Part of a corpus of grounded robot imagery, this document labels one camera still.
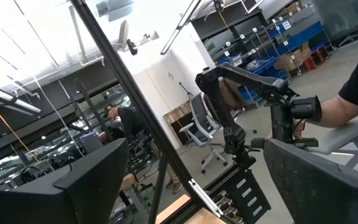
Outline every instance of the floor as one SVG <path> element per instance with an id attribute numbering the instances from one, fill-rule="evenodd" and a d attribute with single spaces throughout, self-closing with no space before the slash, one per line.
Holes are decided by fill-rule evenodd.
<path id="1" fill-rule="evenodd" d="M 349 78 L 353 68 L 358 61 L 358 42 L 340 48 L 334 52 L 332 57 L 324 62 L 318 69 L 308 72 L 300 77 L 291 80 L 291 87 L 301 96 L 318 95 L 321 101 L 327 100 L 339 91 L 342 85 Z M 237 123 L 243 128 L 255 128 L 258 130 L 258 136 L 267 136 L 270 132 L 270 111 L 268 108 L 259 108 L 257 110 L 242 113 Z M 306 137 L 322 136 L 328 129 L 307 124 L 304 131 Z M 223 143 L 223 136 L 221 133 L 214 135 L 214 142 Z M 346 149 L 355 149 L 354 146 L 346 146 Z M 213 161 L 206 169 L 206 173 L 202 174 L 201 159 L 209 152 L 208 148 L 199 149 L 192 147 L 189 150 L 181 148 L 178 153 L 187 169 L 190 171 L 193 178 L 204 187 L 219 174 L 221 174 L 227 167 L 224 167 L 221 162 Z M 289 214 L 283 200 L 281 199 L 277 189 L 275 188 L 272 179 L 270 178 L 267 166 L 261 153 L 253 152 L 257 162 L 251 167 L 253 173 L 260 184 L 262 190 L 267 196 L 272 209 L 268 211 L 259 221 L 258 224 L 289 224 L 292 223 L 291 215 Z M 229 155 L 224 156 L 229 165 L 232 164 Z M 345 163 L 349 160 L 348 156 L 332 155 L 328 159 Z M 151 175 L 144 183 L 155 183 L 157 180 L 157 172 Z M 168 176 L 165 178 L 165 183 L 169 181 Z M 170 190 L 162 192 L 159 210 L 169 206 L 174 200 L 186 192 L 182 189 L 181 192 L 173 195 Z"/>

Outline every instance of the robotic arm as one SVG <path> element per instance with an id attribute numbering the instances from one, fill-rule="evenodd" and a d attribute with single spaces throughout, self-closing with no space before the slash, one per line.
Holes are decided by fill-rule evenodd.
<path id="1" fill-rule="evenodd" d="M 270 107 L 273 138 L 294 144 L 298 147 L 318 146 L 316 139 L 293 139 L 293 119 L 321 119 L 321 105 L 317 96 L 296 99 L 298 94 L 288 87 L 284 80 L 274 77 L 261 77 L 237 68 L 228 63 L 216 68 L 206 68 L 197 75 L 196 83 L 201 91 L 209 96 L 219 121 L 223 127 L 224 151 L 235 155 L 235 161 L 242 166 L 249 167 L 255 159 L 250 157 L 244 145 L 246 132 L 234 122 L 222 94 L 219 91 L 219 77 L 227 78 L 236 83 L 256 91 L 266 100 Z"/>

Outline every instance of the chair base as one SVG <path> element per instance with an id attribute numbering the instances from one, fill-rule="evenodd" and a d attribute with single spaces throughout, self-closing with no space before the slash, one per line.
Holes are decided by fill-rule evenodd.
<path id="1" fill-rule="evenodd" d="M 201 161 L 201 173 L 205 174 L 205 167 L 214 159 L 216 158 L 217 160 L 222 160 L 223 161 L 223 165 L 227 166 L 227 162 L 226 160 L 223 158 L 223 156 L 221 155 L 221 153 L 224 153 L 224 148 L 217 148 L 217 149 L 212 149 L 212 151 L 204 156 L 203 160 Z"/>

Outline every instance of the desk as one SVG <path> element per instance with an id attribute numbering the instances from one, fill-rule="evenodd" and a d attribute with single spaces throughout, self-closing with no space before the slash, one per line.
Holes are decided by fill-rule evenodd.
<path id="1" fill-rule="evenodd" d="M 166 218 L 168 218 L 174 211 L 178 210 L 184 203 L 189 200 L 189 196 L 182 195 L 178 200 L 174 201 L 168 208 L 157 215 L 155 221 L 156 224 L 162 223 Z M 194 214 L 189 220 L 186 221 L 186 224 L 225 224 L 218 217 L 214 216 L 207 209 L 202 208 L 196 214 Z"/>

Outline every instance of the person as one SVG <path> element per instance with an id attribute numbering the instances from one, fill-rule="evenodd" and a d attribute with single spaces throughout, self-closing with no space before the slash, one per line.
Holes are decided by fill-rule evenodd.
<path id="1" fill-rule="evenodd" d="M 147 129 L 142 118 L 138 116 L 137 111 L 134 108 L 118 107 L 115 104 L 110 104 L 105 107 L 105 112 L 109 119 L 116 119 L 118 116 L 120 117 L 121 123 L 124 127 L 125 137 L 128 139 L 132 138 L 133 136 L 136 136 L 137 133 Z M 159 151 L 157 145 L 154 143 L 154 140 L 152 140 L 150 146 L 153 152 L 159 158 L 161 158 L 161 152 Z M 179 178 L 169 164 L 167 166 L 167 173 L 170 177 L 170 181 L 165 187 L 167 189 L 172 188 L 172 193 L 176 194 L 182 188 L 182 184 L 180 183 Z"/>
<path id="2" fill-rule="evenodd" d="M 334 98 L 322 102 L 321 109 L 323 115 L 320 122 L 307 122 L 325 128 L 335 128 L 358 116 L 358 63 L 339 93 Z M 301 138 L 305 122 L 301 121 L 300 125 L 295 128 L 295 138 Z"/>

